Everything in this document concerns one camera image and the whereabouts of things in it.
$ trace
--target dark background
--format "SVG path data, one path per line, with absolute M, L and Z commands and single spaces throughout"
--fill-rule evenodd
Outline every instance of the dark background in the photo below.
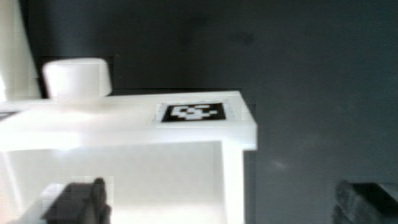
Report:
M 330 223 L 339 179 L 398 182 L 398 1 L 21 0 L 37 69 L 101 57 L 113 95 L 239 90 L 247 224 Z

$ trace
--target white surface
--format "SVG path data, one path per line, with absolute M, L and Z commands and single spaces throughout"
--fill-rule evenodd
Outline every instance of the white surface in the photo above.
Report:
M 225 223 L 220 143 L 12 151 L 1 156 L 14 178 L 0 179 L 0 192 L 14 191 L 1 204 L 17 205 L 17 224 L 40 223 L 53 201 L 48 185 L 92 182 L 96 177 L 106 182 L 113 224 Z M 10 220 L 0 216 L 0 223 Z
M 0 0 L 0 102 L 39 99 L 17 0 Z
M 202 100 L 227 101 L 232 116 L 225 121 L 156 121 L 165 103 Z M 40 100 L 0 105 L 0 111 L 14 109 L 23 112 L 0 122 L 0 150 L 191 141 L 231 141 L 241 149 L 255 149 L 255 123 L 238 92 L 117 96 L 74 104 Z
M 167 104 L 202 102 L 225 103 L 227 120 L 159 122 Z M 255 122 L 238 92 L 0 105 L 0 111 L 14 110 L 0 121 L 3 217 L 26 213 L 48 184 L 103 176 L 117 177 L 113 191 L 128 191 L 110 197 L 115 224 L 129 218 L 147 224 L 243 223 L 243 150 L 255 150 Z
M 110 94 L 108 66 L 103 59 L 78 58 L 48 62 L 42 74 L 53 99 L 87 99 Z

